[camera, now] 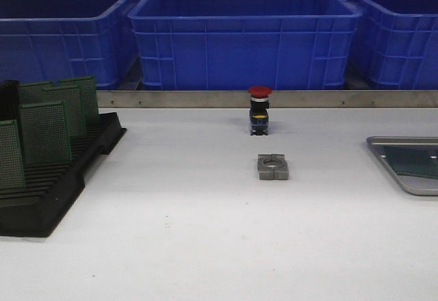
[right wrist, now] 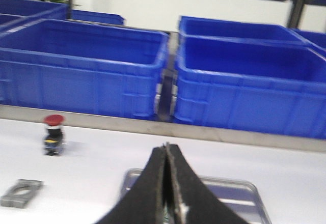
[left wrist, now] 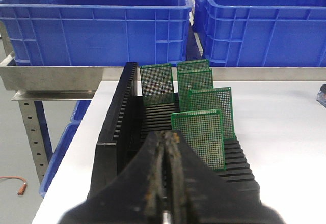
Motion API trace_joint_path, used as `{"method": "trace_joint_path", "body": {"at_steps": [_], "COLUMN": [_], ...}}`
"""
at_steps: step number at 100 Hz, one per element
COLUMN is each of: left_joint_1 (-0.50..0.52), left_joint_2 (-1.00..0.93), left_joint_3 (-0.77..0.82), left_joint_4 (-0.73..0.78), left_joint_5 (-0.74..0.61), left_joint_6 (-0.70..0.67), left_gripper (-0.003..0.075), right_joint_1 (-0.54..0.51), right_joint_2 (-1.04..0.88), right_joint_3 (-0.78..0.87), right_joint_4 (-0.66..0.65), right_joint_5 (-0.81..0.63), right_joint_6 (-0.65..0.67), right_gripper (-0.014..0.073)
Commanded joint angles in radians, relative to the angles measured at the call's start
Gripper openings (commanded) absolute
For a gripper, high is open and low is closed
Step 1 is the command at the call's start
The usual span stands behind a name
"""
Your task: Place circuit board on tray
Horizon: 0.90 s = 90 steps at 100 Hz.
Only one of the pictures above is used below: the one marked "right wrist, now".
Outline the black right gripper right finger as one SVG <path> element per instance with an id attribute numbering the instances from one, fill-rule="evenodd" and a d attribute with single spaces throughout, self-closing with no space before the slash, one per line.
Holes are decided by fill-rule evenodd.
<path id="1" fill-rule="evenodd" d="M 165 194 L 173 223 L 246 223 L 203 184 L 180 148 L 166 144 Z"/>

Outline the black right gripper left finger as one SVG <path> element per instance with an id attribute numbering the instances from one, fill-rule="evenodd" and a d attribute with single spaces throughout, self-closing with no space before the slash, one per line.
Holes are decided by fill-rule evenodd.
<path id="1" fill-rule="evenodd" d="M 98 223 L 164 223 L 170 198 L 167 146 L 153 148 L 131 189 Z"/>

